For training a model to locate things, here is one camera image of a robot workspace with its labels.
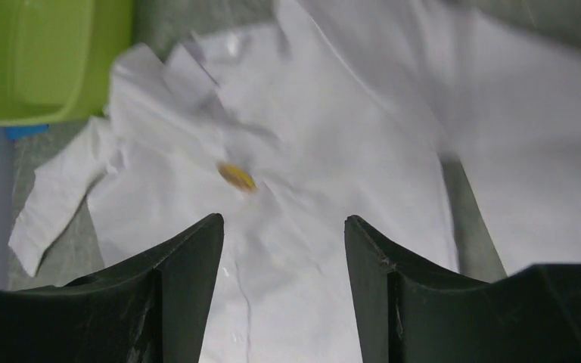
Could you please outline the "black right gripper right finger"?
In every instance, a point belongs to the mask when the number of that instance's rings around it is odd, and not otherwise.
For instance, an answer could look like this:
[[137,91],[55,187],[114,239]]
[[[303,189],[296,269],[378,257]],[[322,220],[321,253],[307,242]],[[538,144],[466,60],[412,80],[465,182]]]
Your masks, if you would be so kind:
[[358,216],[346,220],[345,247],[365,362],[581,362],[581,264],[486,283]]

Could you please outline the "white button-up shirt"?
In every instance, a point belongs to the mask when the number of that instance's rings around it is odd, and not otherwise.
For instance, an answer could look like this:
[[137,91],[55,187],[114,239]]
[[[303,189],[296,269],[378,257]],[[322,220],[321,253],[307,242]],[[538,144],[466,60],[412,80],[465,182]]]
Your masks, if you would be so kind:
[[221,213],[201,361],[359,362],[344,219],[457,271],[445,153],[507,273],[581,262],[580,51],[441,1],[276,17],[116,60],[106,117],[35,172],[9,240],[28,275],[81,202],[105,265]]

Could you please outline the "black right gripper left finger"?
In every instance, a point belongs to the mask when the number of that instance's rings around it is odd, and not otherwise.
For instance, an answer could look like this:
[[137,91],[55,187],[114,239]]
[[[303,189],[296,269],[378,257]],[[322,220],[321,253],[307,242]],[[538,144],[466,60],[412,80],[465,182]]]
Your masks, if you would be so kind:
[[0,290],[0,362],[196,362],[224,238],[211,214],[62,287]]

